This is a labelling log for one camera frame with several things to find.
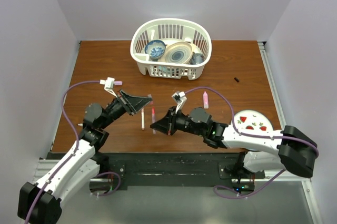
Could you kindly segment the red purple pen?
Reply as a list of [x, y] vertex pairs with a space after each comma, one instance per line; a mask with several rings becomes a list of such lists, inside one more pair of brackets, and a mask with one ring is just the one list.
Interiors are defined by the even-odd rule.
[[152, 123], [155, 123], [155, 108], [154, 107], [152, 107]]

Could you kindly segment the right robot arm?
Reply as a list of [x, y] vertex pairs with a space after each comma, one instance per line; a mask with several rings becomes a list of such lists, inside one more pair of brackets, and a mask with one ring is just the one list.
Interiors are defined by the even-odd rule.
[[236, 114], [245, 117], [247, 126], [235, 130], [234, 124], [212, 119], [202, 107], [194, 108], [188, 115], [171, 107], [166, 115], [150, 127], [166, 135], [180, 130], [201, 136], [212, 148], [242, 148], [234, 167], [229, 171], [240, 178], [263, 170], [287, 170], [304, 178], [313, 176], [318, 146], [294, 126], [273, 130], [268, 119], [259, 112], [244, 110]]

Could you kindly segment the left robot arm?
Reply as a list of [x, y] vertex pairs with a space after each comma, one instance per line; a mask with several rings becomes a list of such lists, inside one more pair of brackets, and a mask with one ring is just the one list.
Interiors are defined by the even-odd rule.
[[99, 152], [109, 136], [105, 128], [124, 114], [137, 114], [151, 101], [151, 96], [120, 90], [105, 108], [90, 104], [70, 150], [42, 178], [20, 189], [17, 215], [25, 223], [57, 223], [70, 197], [90, 179], [109, 174], [108, 157]]

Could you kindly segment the white pink pen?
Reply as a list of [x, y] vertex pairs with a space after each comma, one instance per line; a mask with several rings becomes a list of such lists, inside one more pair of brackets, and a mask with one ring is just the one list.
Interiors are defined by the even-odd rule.
[[141, 129], [145, 130], [145, 114], [144, 108], [141, 109]]

